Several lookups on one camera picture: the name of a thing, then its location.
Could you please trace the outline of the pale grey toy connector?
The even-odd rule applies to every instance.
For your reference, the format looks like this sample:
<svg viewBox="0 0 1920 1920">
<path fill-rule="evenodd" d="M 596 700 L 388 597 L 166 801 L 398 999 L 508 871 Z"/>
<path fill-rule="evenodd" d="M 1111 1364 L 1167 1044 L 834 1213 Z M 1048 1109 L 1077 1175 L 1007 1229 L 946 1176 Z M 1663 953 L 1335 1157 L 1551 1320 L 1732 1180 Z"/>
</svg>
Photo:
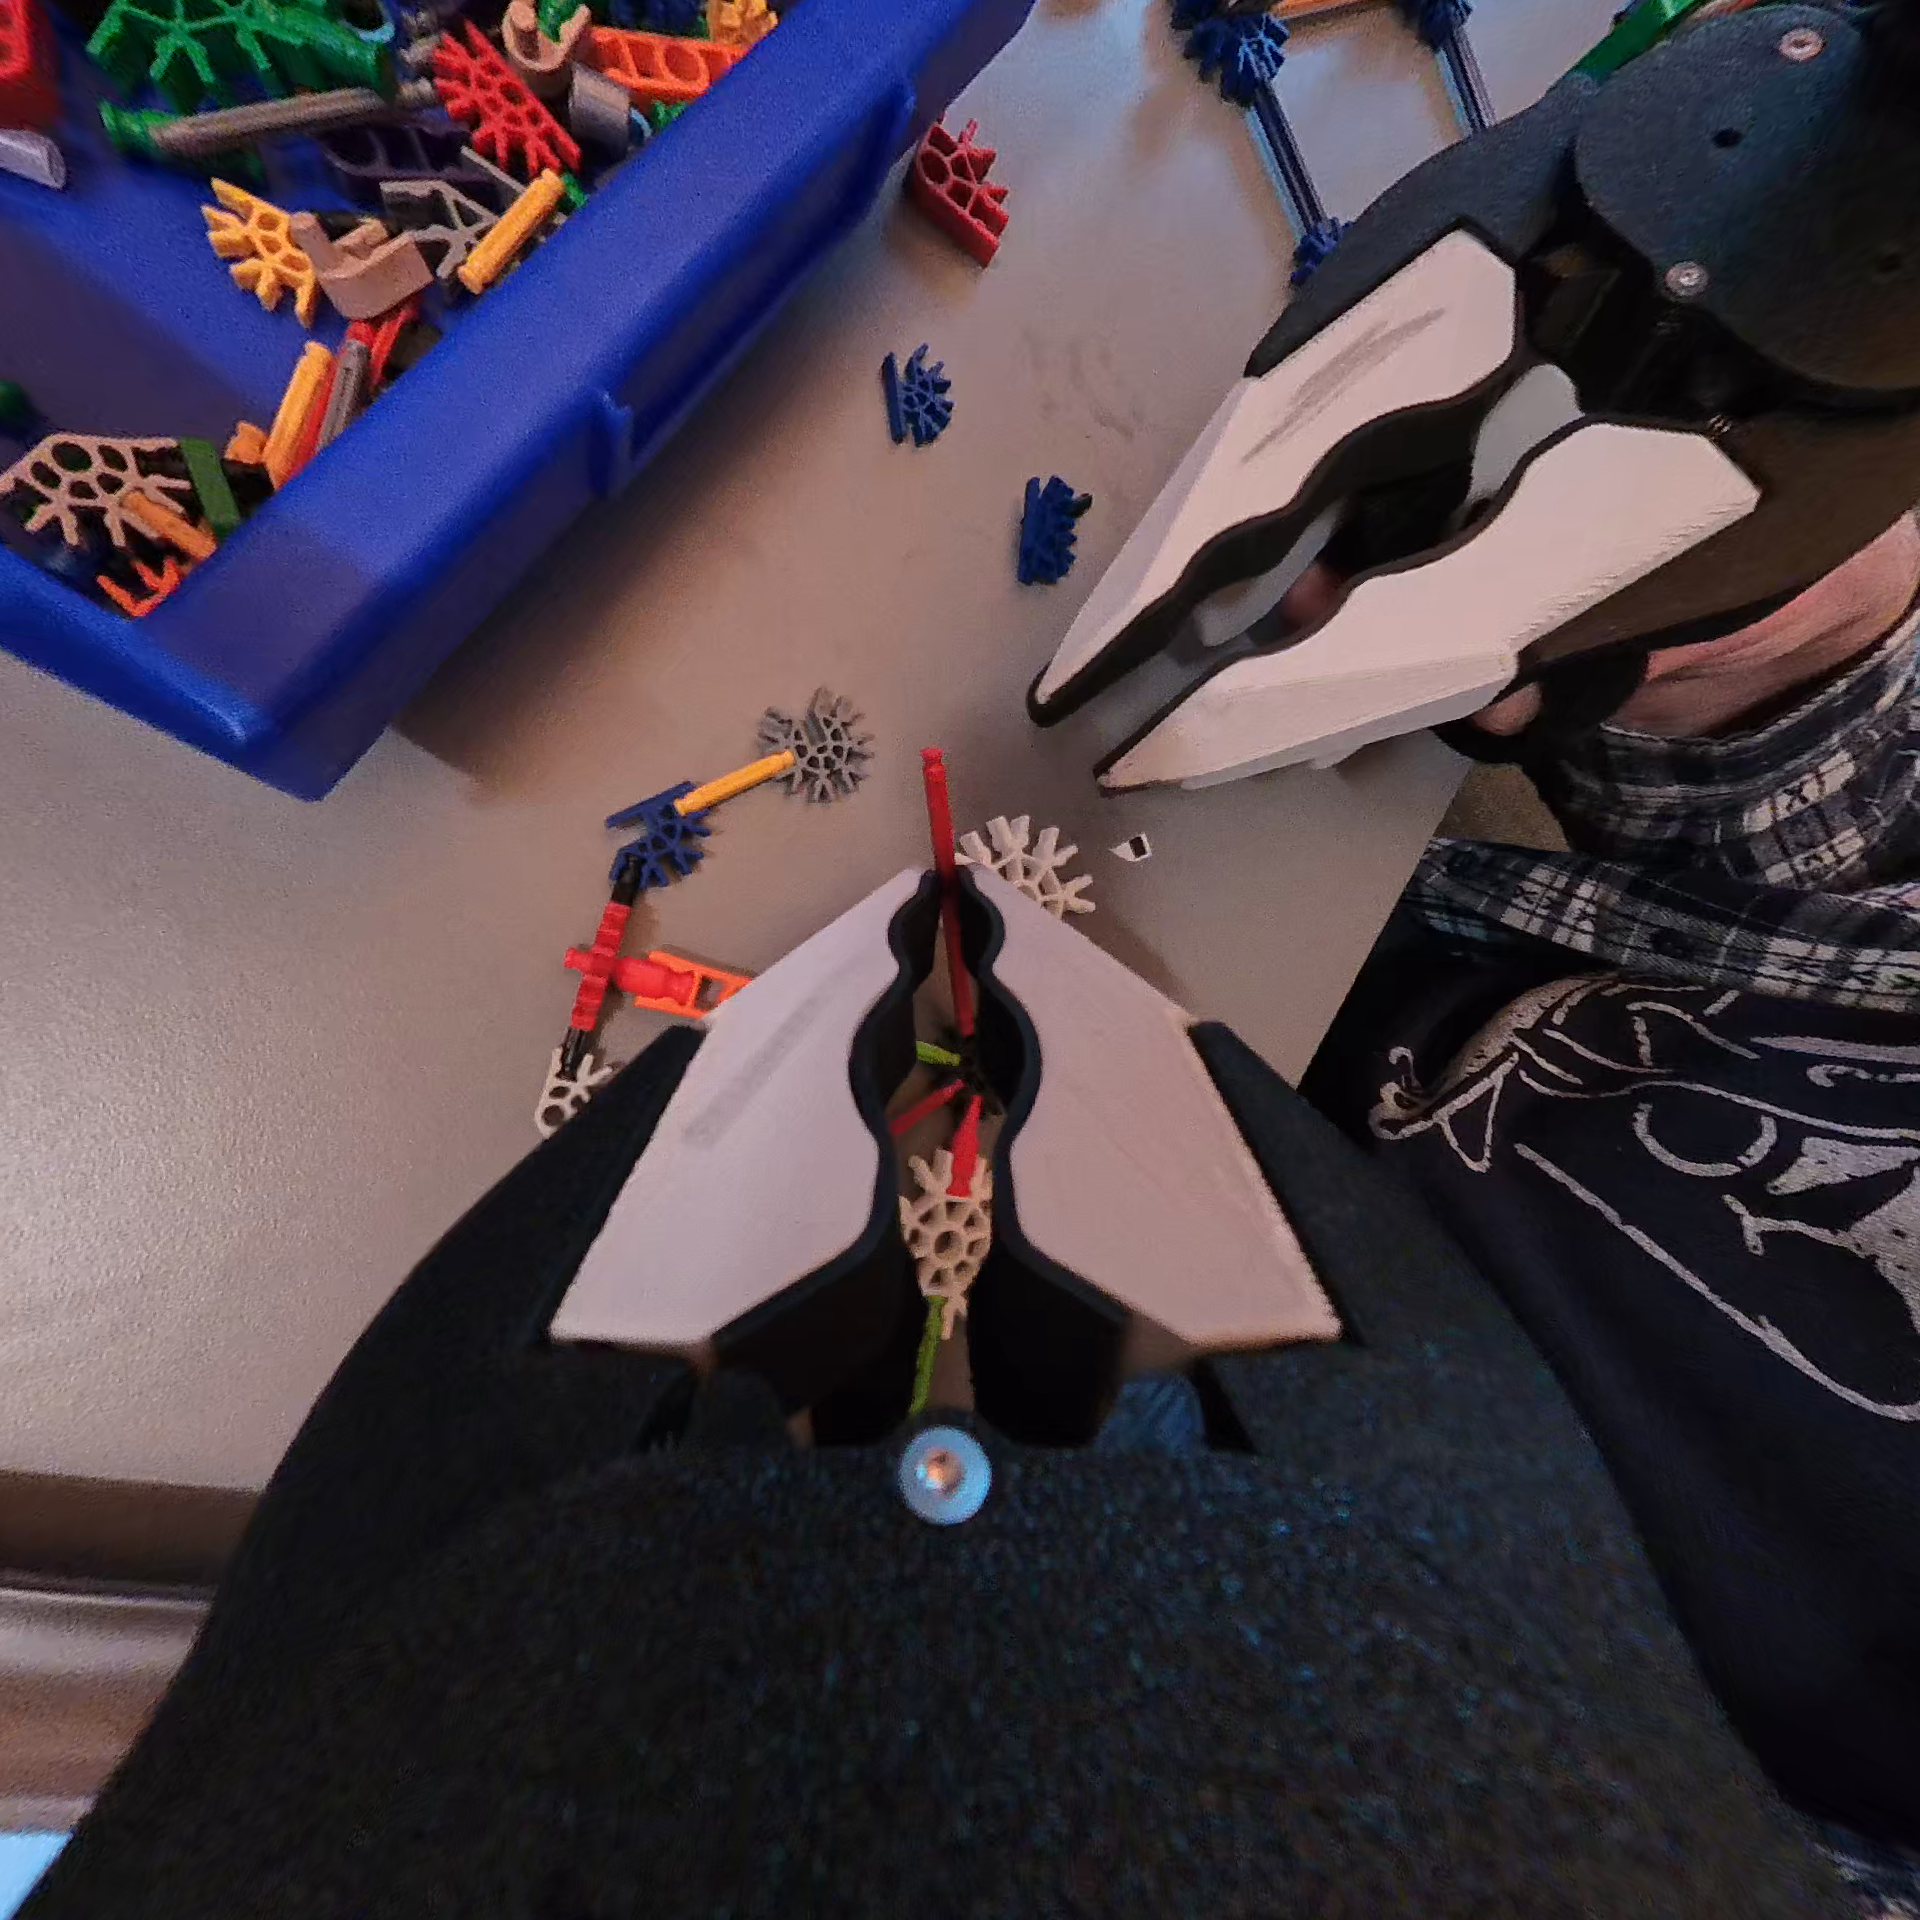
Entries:
<svg viewBox="0 0 1920 1920">
<path fill-rule="evenodd" d="M 617 1076 L 617 1067 L 588 1047 L 588 1035 L 566 1032 L 548 1057 L 542 1092 L 535 1101 L 535 1131 L 550 1139 L 574 1119 Z"/>
</svg>

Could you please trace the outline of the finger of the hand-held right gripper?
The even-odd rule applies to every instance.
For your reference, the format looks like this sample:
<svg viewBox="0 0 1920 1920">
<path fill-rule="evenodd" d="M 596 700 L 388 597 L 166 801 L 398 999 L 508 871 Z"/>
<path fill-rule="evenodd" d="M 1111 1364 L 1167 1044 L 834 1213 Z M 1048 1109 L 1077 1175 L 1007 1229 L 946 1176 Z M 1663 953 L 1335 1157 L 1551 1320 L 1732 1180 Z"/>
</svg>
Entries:
<svg viewBox="0 0 1920 1920">
<path fill-rule="evenodd" d="M 1365 468 L 1422 456 L 1517 347 L 1517 280 L 1450 231 L 1260 375 L 1240 375 L 1088 593 L 1025 709 L 1050 726 L 1160 654 L 1209 599 L 1244 603 Z"/>
<path fill-rule="evenodd" d="M 1106 792 L 1327 768 L 1501 697 L 1521 654 L 1695 543 L 1759 486 L 1709 436 L 1573 423 L 1432 559 L 1373 569 L 1306 635 L 1194 684 L 1095 775 Z"/>
</svg>

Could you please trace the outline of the red toy rod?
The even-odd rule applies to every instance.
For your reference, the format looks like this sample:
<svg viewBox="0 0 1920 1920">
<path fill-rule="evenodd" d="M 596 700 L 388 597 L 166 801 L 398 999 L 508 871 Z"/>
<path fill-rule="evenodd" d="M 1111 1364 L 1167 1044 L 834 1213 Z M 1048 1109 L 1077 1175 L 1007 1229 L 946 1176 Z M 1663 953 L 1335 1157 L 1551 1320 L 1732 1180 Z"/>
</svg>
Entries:
<svg viewBox="0 0 1920 1920">
<path fill-rule="evenodd" d="M 941 931 L 943 958 L 951 989 L 951 1012 L 957 1037 L 973 1039 L 975 1032 L 975 996 L 964 949 L 964 931 L 957 915 L 957 855 L 953 837 L 953 809 L 948 775 L 941 747 L 920 750 L 924 800 L 927 809 L 927 837 L 933 852 L 933 871 L 941 886 Z"/>
</svg>

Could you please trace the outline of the red toy connector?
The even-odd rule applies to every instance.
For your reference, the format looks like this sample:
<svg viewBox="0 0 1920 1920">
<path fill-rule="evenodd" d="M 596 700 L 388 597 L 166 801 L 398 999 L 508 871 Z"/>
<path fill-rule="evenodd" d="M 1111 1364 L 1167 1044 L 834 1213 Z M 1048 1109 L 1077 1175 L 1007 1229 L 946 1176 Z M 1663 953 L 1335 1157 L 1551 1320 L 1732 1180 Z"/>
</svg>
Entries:
<svg viewBox="0 0 1920 1920">
<path fill-rule="evenodd" d="M 980 270 L 993 263 L 1010 221 L 1010 190 L 992 179 L 993 163 L 997 151 L 977 139 L 975 121 L 959 129 L 936 121 L 902 179 L 911 209 Z"/>
</svg>

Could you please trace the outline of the person's right forearm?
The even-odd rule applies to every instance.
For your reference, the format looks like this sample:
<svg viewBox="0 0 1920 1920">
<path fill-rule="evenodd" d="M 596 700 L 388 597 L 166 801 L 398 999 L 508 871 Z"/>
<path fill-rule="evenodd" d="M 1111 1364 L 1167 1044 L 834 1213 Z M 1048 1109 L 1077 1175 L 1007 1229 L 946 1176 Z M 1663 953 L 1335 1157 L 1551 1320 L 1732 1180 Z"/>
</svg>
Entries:
<svg viewBox="0 0 1920 1920">
<path fill-rule="evenodd" d="M 1716 736 L 1597 726 L 1524 758 L 1575 852 L 1864 896 L 1917 879 L 1914 608 L 1874 648 Z"/>
</svg>

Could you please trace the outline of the red connector with black rod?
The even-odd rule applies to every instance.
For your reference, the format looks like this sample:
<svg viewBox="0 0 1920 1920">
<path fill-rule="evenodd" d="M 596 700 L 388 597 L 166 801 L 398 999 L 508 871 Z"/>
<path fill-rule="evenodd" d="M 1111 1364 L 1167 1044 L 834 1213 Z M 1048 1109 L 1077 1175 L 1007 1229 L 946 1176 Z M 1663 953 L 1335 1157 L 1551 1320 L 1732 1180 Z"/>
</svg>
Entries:
<svg viewBox="0 0 1920 1920">
<path fill-rule="evenodd" d="M 588 1051 L 601 1023 L 607 987 L 626 937 L 626 926 L 638 897 L 636 878 L 618 879 L 596 920 L 591 942 L 584 949 L 566 951 L 566 969 L 577 973 L 572 1007 L 566 1014 L 566 1047 L 572 1051 Z"/>
</svg>

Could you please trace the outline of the blue plastic bin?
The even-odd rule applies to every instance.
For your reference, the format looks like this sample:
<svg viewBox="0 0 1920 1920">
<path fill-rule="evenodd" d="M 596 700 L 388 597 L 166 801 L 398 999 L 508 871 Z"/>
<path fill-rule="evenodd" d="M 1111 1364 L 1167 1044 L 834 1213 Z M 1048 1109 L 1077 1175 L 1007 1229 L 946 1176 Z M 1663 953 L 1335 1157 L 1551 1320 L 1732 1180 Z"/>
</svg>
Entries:
<svg viewBox="0 0 1920 1920">
<path fill-rule="evenodd" d="M 151 614 L 4 550 L 4 660 L 318 800 L 874 204 L 1030 4 L 790 4 Z"/>
</svg>

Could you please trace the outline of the blue toy connector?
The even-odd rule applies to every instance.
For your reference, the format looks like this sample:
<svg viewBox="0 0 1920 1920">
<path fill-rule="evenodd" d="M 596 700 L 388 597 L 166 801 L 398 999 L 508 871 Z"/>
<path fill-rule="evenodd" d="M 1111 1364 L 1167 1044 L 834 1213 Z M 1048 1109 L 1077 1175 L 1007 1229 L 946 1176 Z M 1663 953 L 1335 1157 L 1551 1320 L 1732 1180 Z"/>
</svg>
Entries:
<svg viewBox="0 0 1920 1920">
<path fill-rule="evenodd" d="M 692 782 L 679 782 L 605 816 L 609 831 L 630 828 L 630 838 L 612 857 L 609 892 L 615 901 L 629 904 L 639 894 L 690 875 L 703 860 L 703 840 L 711 837 L 709 807 L 686 809 L 682 801 L 692 790 Z"/>
<path fill-rule="evenodd" d="M 926 448 L 953 420 L 951 381 L 941 361 L 920 343 L 908 357 L 887 351 L 879 361 L 879 396 L 888 440 Z"/>
<path fill-rule="evenodd" d="M 1023 483 L 1014 540 L 1014 579 L 1018 585 L 1057 585 L 1071 574 L 1079 520 L 1095 505 L 1057 472 Z"/>
</svg>

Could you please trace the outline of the wheeled toy model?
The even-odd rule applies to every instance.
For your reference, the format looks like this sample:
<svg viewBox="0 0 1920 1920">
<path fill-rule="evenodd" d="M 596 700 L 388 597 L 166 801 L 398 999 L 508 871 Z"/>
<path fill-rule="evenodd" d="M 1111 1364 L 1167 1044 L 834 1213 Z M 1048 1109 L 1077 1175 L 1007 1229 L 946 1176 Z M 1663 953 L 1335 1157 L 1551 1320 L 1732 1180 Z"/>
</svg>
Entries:
<svg viewBox="0 0 1920 1920">
<path fill-rule="evenodd" d="M 1294 227 L 1286 276 L 1292 293 L 1301 293 L 1326 264 L 1349 224 L 1327 209 L 1280 100 L 1289 29 L 1368 7 L 1368 3 L 1177 3 L 1167 7 L 1183 60 L 1202 81 L 1218 89 L 1224 103 L 1247 113 L 1260 137 L 1269 174 Z M 1390 3 L 1386 8 L 1432 60 L 1462 134 L 1486 133 L 1497 113 L 1472 48 L 1472 4 Z M 1578 77 L 1606 79 L 1623 63 L 1672 37 L 1685 23 L 1709 12 L 1711 4 L 1704 3 L 1620 4 L 1606 33 L 1569 71 Z"/>
</svg>

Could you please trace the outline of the yellow toy rod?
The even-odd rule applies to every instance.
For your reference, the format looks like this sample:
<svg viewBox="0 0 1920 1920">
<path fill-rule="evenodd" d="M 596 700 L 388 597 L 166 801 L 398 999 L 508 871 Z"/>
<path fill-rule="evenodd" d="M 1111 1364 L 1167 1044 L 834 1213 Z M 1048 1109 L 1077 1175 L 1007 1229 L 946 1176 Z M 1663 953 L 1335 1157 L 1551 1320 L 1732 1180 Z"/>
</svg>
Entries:
<svg viewBox="0 0 1920 1920">
<path fill-rule="evenodd" d="M 681 819 L 690 819 L 695 814 L 705 814 L 733 797 L 740 797 L 753 790 L 761 783 L 782 779 L 798 769 L 799 757 L 793 750 L 764 753 L 753 761 L 748 761 L 719 777 L 712 777 L 701 783 L 692 783 L 679 795 L 673 795 L 671 807 L 673 814 Z"/>
</svg>

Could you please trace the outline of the person's right hand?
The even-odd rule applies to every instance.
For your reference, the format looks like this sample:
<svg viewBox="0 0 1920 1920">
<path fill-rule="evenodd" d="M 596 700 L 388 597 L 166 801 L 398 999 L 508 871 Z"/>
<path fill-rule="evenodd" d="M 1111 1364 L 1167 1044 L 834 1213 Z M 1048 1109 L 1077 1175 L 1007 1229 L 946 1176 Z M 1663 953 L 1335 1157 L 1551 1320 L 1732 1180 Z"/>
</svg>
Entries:
<svg viewBox="0 0 1920 1920">
<path fill-rule="evenodd" d="M 1647 657 L 1616 729 L 1726 736 L 1762 726 L 1842 676 L 1894 632 L 1917 593 L 1914 515 L 1750 627 Z"/>
</svg>

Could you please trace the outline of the pile of colourful toy pieces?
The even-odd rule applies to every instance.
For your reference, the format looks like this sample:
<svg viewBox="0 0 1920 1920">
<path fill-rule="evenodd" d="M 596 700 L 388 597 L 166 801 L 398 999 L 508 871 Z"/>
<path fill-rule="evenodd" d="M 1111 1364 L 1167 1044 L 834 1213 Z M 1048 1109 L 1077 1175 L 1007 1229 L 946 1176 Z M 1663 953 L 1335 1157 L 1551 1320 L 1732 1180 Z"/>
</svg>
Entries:
<svg viewBox="0 0 1920 1920">
<path fill-rule="evenodd" d="M 790 4 L 4 4 L 4 550 L 141 620 Z"/>
</svg>

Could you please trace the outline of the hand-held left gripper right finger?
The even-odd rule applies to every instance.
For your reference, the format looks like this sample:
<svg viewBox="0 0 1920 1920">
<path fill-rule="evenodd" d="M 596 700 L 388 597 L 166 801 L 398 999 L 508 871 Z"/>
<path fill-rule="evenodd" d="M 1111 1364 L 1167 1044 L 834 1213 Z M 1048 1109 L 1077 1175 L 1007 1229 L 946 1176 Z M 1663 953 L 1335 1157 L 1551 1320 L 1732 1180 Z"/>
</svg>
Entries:
<svg viewBox="0 0 1920 1920">
<path fill-rule="evenodd" d="M 1337 1309 L 1204 1039 L 1089 937 L 959 873 L 975 1067 L 998 1104 L 992 1248 L 966 1296 L 973 1405 L 1088 1444 L 1137 1366 L 1337 1340 Z"/>
</svg>

